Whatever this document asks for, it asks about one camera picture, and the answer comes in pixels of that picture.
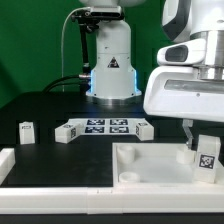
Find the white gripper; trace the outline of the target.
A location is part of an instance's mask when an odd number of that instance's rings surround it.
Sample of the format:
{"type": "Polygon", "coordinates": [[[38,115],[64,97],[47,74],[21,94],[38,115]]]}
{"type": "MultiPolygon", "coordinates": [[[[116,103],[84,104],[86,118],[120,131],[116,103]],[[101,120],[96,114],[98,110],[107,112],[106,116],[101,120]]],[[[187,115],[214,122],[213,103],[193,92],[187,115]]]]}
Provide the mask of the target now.
{"type": "Polygon", "coordinates": [[[224,44],[197,38],[171,45],[158,51],[157,63],[143,108],[149,115],[183,118],[191,149],[192,120],[224,122],[224,44]]]}

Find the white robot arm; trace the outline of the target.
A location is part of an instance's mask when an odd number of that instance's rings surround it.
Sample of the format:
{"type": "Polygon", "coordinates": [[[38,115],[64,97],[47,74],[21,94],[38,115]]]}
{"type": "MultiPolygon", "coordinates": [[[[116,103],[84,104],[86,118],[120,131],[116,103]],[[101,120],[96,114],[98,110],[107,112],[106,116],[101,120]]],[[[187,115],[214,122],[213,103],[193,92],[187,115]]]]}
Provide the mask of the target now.
{"type": "Polygon", "coordinates": [[[137,84],[131,64],[131,28],[123,9],[145,0],[79,0],[80,28],[96,34],[96,65],[84,56],[90,75],[86,97],[112,105],[144,99],[151,116],[224,123],[224,0],[165,0],[162,28],[173,41],[158,51],[158,67],[145,91],[137,84]]]}

